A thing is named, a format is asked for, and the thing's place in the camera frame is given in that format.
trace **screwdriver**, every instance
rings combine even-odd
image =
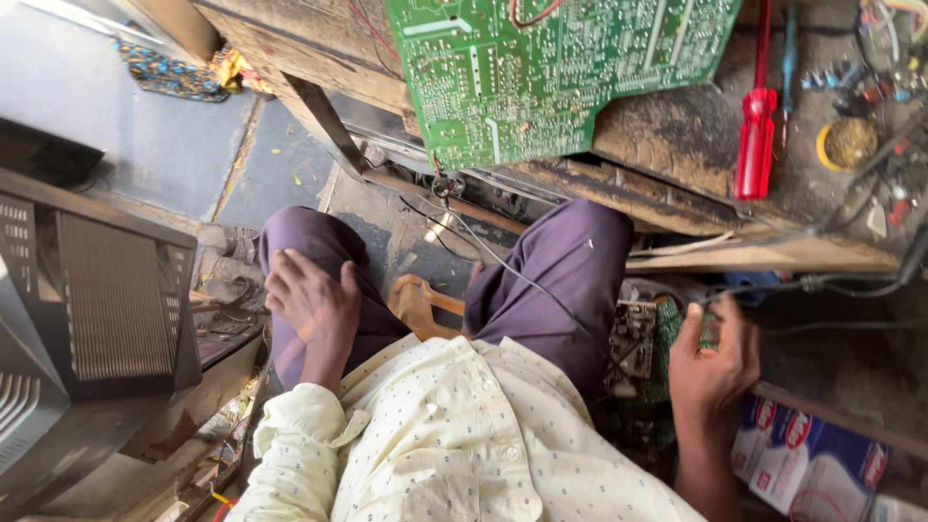
[[[783,42],[783,100],[780,108],[783,111],[783,140],[780,149],[786,149],[786,134],[790,128],[790,115],[793,113],[793,75],[796,72],[796,62],[799,60],[799,47],[796,43],[796,23],[799,19],[799,4],[795,2],[786,6],[786,39]]]
[[[735,199],[759,200],[767,196],[770,158],[773,153],[773,119],[777,91],[767,88],[767,49],[770,46],[770,0],[761,0],[757,22],[757,55],[754,59],[754,90],[741,102],[744,122],[738,142]]]

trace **wooden workbench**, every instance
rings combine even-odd
[[[320,128],[318,114],[305,102],[308,97],[303,82],[401,115],[407,130],[416,132],[406,84],[391,74],[402,74],[399,61],[378,47],[345,0],[194,3],[315,136],[329,138]],[[371,24],[392,43],[382,2],[361,3]],[[751,0],[746,4],[741,20],[751,23],[756,20],[756,7]],[[803,23],[849,28],[854,20],[853,5],[843,0],[816,3],[806,8]],[[773,19],[775,24],[781,23],[777,2]],[[781,33],[775,33],[771,40],[770,86],[780,85],[781,39]],[[740,215],[792,228],[821,219],[841,204],[850,181],[848,175],[825,169],[815,155],[815,135],[833,118],[828,94],[799,92],[789,146],[784,151],[775,147],[780,161],[771,175],[768,198],[758,204],[731,198],[741,98],[750,89],[754,74],[754,41],[750,32],[732,35],[714,85],[614,100],[597,118],[595,156],[587,156],[594,161],[554,158],[515,163],[491,169],[496,180],[511,180],[565,197],[586,197],[637,220],[689,235],[716,235],[733,229],[744,237],[778,233],[746,222]],[[800,44],[799,73],[830,65],[834,59],[857,59],[850,35],[800,34]],[[337,145],[339,139],[333,139]],[[826,237],[654,257],[632,261],[629,268],[889,270],[896,265],[911,233],[905,228],[893,232],[888,240],[880,240],[855,224]]]

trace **printed logo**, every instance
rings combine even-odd
[[[770,473],[766,471],[760,472],[760,476],[757,478],[757,488],[761,491],[767,491],[767,487],[770,485]]]
[[[794,413],[790,425],[786,428],[786,447],[795,450],[800,444],[806,442],[811,428],[811,417],[801,411]]]
[[[883,476],[883,470],[886,469],[886,448],[879,442],[874,442],[870,446],[870,454],[867,455],[867,467],[864,468],[864,481],[867,486],[873,488]]]
[[[764,431],[773,424],[773,418],[777,415],[777,403],[765,398],[757,409],[757,429]]]

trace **orange plastic chair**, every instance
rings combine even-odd
[[[470,339],[470,335],[460,330],[437,324],[432,315],[432,307],[439,307],[463,318],[464,301],[435,292],[429,282],[419,276],[406,274],[396,278],[387,307],[423,341],[433,337],[452,339],[462,334]]]

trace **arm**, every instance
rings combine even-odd
[[[345,421],[338,399],[320,385],[299,384],[268,400],[254,432],[262,462],[228,520],[327,522],[338,488],[338,449],[370,420],[356,411]]]
[[[342,266],[341,282],[293,250],[275,252],[271,263],[267,307],[305,342],[306,358],[300,383],[264,405],[254,433],[255,456],[263,461],[229,519],[328,521],[338,487],[338,447],[370,420],[356,411],[346,421],[336,397],[361,293],[353,263]]]
[[[760,335],[730,294],[713,305],[718,351],[701,351],[702,307],[690,305],[670,349],[670,398],[680,465],[675,490],[710,522],[743,520],[721,411],[760,378]]]

